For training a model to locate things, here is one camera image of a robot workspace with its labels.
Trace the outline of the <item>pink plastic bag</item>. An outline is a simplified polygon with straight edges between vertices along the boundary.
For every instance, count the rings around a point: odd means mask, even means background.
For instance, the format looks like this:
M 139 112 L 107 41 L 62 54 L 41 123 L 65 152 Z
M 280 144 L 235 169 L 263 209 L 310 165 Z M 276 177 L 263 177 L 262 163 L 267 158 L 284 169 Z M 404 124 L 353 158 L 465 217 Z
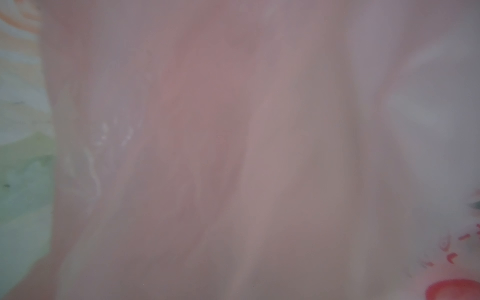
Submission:
M 477 300 L 478 1 L 38 1 L 51 249 L 9 300 Z

